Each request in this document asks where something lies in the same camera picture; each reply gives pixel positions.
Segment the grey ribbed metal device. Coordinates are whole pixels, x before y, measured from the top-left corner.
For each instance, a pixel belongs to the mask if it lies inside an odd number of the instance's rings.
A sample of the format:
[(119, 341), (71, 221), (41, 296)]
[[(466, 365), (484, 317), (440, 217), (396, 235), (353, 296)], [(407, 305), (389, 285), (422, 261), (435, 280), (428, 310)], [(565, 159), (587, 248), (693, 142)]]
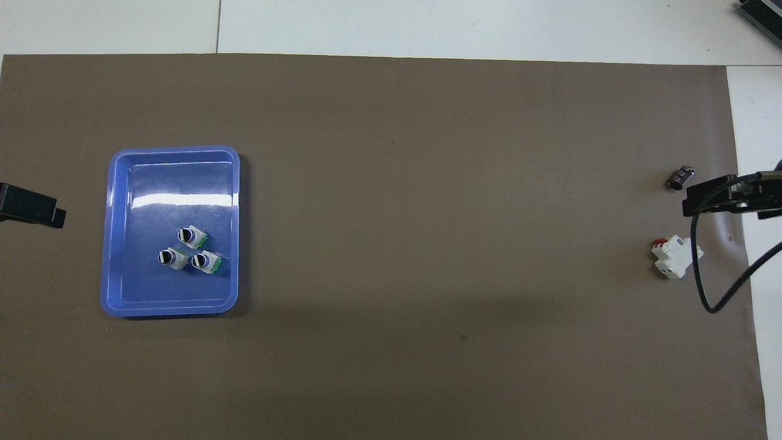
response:
[(782, 0), (738, 0), (737, 11), (782, 48)]

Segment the brown table mat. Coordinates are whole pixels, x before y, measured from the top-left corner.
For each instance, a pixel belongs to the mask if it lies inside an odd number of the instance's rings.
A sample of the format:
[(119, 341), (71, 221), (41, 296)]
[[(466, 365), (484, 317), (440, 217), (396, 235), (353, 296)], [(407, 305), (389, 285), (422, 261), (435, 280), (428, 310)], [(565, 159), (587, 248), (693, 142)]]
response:
[[(228, 145), (237, 303), (100, 304), (109, 162)], [(702, 309), (651, 243), (681, 165), (737, 170), (715, 66), (9, 56), (0, 440), (766, 440), (748, 288)]]

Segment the small dark terminal block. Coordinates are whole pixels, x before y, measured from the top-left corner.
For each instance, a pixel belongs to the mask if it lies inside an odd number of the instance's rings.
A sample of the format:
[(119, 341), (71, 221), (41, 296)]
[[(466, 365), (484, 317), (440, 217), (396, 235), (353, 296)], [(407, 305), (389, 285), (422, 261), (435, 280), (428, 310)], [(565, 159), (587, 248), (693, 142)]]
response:
[(672, 173), (670, 178), (668, 178), (665, 186), (667, 186), (668, 189), (672, 189), (673, 191), (681, 191), (695, 174), (695, 168), (692, 166), (682, 165)]

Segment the white circuit breaker red lever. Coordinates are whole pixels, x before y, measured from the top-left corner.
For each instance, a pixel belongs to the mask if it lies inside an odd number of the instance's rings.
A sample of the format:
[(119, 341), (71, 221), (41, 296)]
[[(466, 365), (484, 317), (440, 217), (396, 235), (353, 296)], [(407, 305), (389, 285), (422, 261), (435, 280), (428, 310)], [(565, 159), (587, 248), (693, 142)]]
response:
[(656, 258), (654, 267), (669, 279), (682, 279), (693, 263), (692, 239), (667, 236), (652, 242), (651, 253)]

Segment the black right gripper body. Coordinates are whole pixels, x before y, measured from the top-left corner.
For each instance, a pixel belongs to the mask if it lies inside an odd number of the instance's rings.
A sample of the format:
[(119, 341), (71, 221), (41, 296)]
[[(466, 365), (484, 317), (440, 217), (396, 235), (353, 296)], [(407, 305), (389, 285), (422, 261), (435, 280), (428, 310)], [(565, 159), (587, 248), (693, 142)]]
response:
[(755, 213), (759, 219), (782, 217), (782, 159), (773, 170), (766, 170), (756, 185), (748, 186), (745, 213)]

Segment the blue plastic tray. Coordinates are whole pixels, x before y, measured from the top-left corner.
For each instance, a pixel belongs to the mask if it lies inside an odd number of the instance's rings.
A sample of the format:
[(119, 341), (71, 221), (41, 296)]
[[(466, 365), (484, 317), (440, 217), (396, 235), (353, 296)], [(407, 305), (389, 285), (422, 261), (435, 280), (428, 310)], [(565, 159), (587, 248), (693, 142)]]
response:
[[(101, 259), (100, 303), (112, 317), (212, 315), (238, 299), (240, 158), (231, 147), (122, 150), (111, 159)], [(178, 241), (179, 228), (208, 234), (200, 249)], [(215, 274), (160, 264), (172, 247), (190, 258), (223, 257)]]

